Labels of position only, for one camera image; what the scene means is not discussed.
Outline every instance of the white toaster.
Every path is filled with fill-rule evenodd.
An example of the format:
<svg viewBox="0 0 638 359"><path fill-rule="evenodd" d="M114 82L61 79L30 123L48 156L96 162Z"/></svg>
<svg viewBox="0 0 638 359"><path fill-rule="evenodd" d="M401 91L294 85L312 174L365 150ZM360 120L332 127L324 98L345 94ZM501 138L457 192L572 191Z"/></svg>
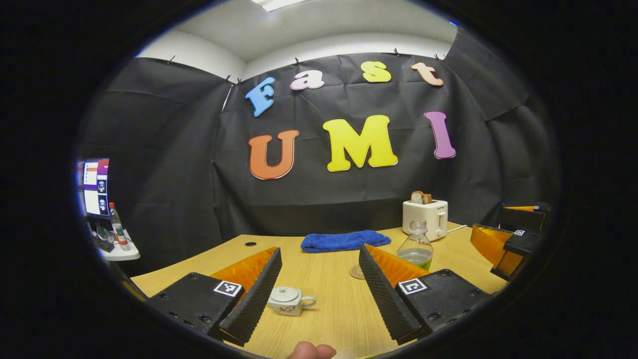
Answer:
<svg viewBox="0 0 638 359"><path fill-rule="evenodd" d="M432 200L428 204L417 204L410 201L403 203L403 232L408 234L410 222L426 220L429 241L445 237L447 232L447 202Z"/></svg>

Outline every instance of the plastic bottle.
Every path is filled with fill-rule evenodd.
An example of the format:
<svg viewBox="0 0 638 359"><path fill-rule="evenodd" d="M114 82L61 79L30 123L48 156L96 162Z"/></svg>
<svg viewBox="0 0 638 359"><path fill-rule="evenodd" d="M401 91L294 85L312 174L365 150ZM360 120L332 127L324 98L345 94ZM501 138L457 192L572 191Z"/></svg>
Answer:
<svg viewBox="0 0 638 359"><path fill-rule="evenodd" d="M115 210L115 203L110 202L108 204L110 208L110 219L111 225L113 226L113 230L115 231L115 237L117 238L117 242L122 246L123 250L131 250L131 246L128 244L126 237L124 237L124 230L122 229L122 222L119 219L119 215Z"/></svg>
<svg viewBox="0 0 638 359"><path fill-rule="evenodd" d="M410 235L397 250L397 256L425 270L429 270L434 248L427 239L426 232L425 220L411 221L408 229Z"/></svg>

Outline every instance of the blue letter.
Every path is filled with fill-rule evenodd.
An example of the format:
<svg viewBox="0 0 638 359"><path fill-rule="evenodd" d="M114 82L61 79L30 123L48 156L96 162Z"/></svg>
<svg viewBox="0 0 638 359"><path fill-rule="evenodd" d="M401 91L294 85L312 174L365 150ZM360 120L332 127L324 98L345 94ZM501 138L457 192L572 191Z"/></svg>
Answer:
<svg viewBox="0 0 638 359"><path fill-rule="evenodd" d="M272 106L274 100L266 98L266 96L272 96L275 94L275 90L273 90L272 86L270 86L273 82L275 82L275 79L268 77L246 94L245 98L250 99L250 102L252 102L255 107L255 117L261 115L268 107Z"/></svg>

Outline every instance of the blue towel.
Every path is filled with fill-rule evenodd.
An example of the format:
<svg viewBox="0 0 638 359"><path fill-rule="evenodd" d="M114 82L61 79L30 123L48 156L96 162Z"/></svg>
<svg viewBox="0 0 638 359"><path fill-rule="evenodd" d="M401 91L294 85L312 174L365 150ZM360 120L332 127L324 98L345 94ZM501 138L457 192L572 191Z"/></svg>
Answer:
<svg viewBox="0 0 638 359"><path fill-rule="evenodd" d="M378 247L390 243L390 238L374 231L345 234L309 234L301 242L301 249L310 253L359 249L363 243Z"/></svg>

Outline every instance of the computer monitor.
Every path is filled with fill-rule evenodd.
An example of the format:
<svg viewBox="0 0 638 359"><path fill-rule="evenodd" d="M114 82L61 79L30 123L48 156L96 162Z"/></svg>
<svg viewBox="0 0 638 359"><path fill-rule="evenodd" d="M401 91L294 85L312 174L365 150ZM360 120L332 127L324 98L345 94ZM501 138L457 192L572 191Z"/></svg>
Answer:
<svg viewBox="0 0 638 359"><path fill-rule="evenodd" d="M89 217L108 218L108 158L78 163L80 203Z"/></svg>

